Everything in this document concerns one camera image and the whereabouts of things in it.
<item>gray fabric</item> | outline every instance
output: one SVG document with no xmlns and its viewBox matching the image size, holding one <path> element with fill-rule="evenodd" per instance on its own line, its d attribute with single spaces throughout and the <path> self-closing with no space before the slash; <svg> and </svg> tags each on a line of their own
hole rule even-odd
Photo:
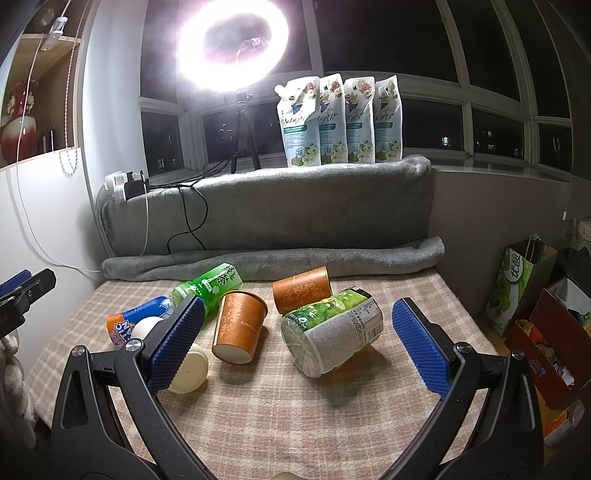
<svg viewBox="0 0 591 480">
<path fill-rule="evenodd" d="M 293 248 L 382 249 L 427 236 L 433 172 L 418 155 L 396 163 L 272 168 L 202 180 L 196 187 L 209 203 L 196 235 L 207 250 Z M 203 219 L 204 203 L 185 189 L 189 222 Z M 167 241 L 187 230 L 177 189 L 148 194 L 148 255 L 167 255 Z M 118 256 L 139 255 L 145 241 L 145 198 L 104 205 L 101 217 Z M 190 235 L 171 251 L 201 249 Z"/>
<path fill-rule="evenodd" d="M 326 265 L 329 275 L 409 274 L 433 267 L 445 249 L 439 237 L 399 248 L 307 248 L 267 251 L 194 251 L 173 255 L 108 258 L 103 273 L 109 280 L 192 280 L 220 263 L 234 265 L 245 281 L 279 280 Z"/>
</svg>

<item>orange cup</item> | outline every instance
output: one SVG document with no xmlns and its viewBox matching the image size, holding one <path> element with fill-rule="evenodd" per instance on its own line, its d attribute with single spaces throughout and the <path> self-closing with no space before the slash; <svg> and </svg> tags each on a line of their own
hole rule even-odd
<svg viewBox="0 0 591 480">
<path fill-rule="evenodd" d="M 273 283 L 275 306 L 282 315 L 331 295 L 326 266 Z"/>
<path fill-rule="evenodd" d="M 212 353 L 229 364 L 252 361 L 268 312 L 265 301 L 254 293 L 226 292 L 220 301 Z"/>
</svg>

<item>vase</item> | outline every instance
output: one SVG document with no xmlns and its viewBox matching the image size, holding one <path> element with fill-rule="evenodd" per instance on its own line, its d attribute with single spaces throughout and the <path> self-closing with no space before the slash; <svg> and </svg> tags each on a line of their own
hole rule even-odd
<svg viewBox="0 0 591 480">
<path fill-rule="evenodd" d="M 6 125 L 4 125 L 4 127 L 2 127 L 2 132 L 0 134 L 2 155 L 9 165 L 17 161 L 17 150 L 19 161 L 35 155 L 35 149 L 37 148 L 37 122 L 35 121 L 35 118 L 30 115 L 30 112 L 35 103 L 33 90 L 36 88 L 37 82 L 31 80 L 29 83 L 29 95 L 26 104 L 26 82 L 17 83 L 9 91 L 7 113 L 10 115 L 11 119 Z M 18 145 L 19 135 L 21 136 L 20 146 Z"/>
</svg>

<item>gray wall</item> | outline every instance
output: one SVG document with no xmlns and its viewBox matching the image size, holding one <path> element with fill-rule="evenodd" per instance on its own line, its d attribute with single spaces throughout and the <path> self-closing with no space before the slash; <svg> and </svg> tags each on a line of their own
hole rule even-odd
<svg viewBox="0 0 591 480">
<path fill-rule="evenodd" d="M 485 307 L 504 246 L 532 233 L 561 246 L 569 193 L 568 183 L 552 180 L 436 172 L 429 235 L 446 247 L 437 270 L 472 316 Z"/>
</svg>

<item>gift bag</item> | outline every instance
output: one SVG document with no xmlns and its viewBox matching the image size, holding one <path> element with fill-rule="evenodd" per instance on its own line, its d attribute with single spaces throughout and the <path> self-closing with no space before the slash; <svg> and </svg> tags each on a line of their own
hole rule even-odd
<svg viewBox="0 0 591 480">
<path fill-rule="evenodd" d="M 538 236 L 505 247 L 499 273 L 486 303 L 486 315 L 499 335 L 505 336 L 514 319 L 530 317 L 548 284 L 556 253 Z"/>
</svg>

